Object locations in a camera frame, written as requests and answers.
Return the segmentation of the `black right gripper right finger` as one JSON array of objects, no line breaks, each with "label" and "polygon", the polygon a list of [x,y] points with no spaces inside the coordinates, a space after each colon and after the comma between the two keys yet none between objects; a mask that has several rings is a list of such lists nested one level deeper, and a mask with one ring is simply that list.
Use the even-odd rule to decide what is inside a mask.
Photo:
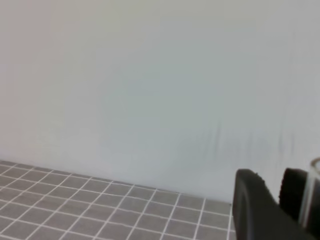
[{"label": "black right gripper right finger", "polygon": [[[302,201],[304,197],[305,186],[307,182],[308,173],[302,169],[287,168],[284,171],[280,193],[279,193],[279,206],[289,215],[293,220],[298,222]],[[320,224],[320,181],[315,181],[315,203],[310,210],[311,225]]]}]

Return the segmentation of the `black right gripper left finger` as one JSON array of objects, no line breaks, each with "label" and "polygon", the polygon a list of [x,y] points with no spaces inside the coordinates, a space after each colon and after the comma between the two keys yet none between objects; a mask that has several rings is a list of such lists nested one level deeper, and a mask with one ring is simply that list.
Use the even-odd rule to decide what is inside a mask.
[{"label": "black right gripper left finger", "polygon": [[238,240],[318,240],[320,228],[308,231],[286,214],[265,181],[250,169],[235,175],[232,203]]}]

